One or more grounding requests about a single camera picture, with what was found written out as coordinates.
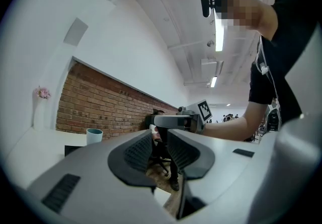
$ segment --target black chair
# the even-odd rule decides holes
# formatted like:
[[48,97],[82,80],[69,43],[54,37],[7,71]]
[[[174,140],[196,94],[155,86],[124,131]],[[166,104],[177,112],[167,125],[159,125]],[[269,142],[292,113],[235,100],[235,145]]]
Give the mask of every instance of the black chair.
[[165,160],[165,158],[169,158],[170,155],[167,150],[167,146],[164,142],[161,140],[154,140],[157,142],[157,145],[154,144],[152,141],[152,154],[149,158],[149,160],[152,161],[152,163],[149,165],[149,167],[159,164],[167,173],[165,176],[167,177],[169,175],[169,171],[165,167],[164,163],[165,162],[171,162],[171,160]]

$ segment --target ceiling light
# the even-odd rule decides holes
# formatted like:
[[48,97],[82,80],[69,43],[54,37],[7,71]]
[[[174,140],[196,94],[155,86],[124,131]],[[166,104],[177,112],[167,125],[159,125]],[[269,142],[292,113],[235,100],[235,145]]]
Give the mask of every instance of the ceiling light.
[[213,77],[211,79],[211,85],[210,85],[211,88],[214,88],[215,87],[216,81],[217,81],[217,77]]
[[222,51],[223,47],[223,36],[224,36],[224,27],[222,25],[221,19],[218,18],[216,12],[215,16],[215,27],[216,27],[216,51]]

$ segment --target ventilation duct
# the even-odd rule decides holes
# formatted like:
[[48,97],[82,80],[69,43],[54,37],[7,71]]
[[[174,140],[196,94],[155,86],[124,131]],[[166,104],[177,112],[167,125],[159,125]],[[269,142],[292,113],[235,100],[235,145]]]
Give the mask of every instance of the ventilation duct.
[[202,59],[201,60],[201,73],[202,78],[210,79],[217,77],[221,74],[223,61],[216,61],[215,59]]

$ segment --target white table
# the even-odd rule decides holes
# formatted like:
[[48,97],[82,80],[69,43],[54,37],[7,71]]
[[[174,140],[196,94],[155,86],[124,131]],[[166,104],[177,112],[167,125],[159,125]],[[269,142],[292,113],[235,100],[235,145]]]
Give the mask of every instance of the white table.
[[[64,159],[65,145],[85,146],[86,135],[32,127],[19,140],[5,161],[4,170],[9,180],[27,189],[41,174]],[[157,188],[154,197],[163,206],[170,193]]]

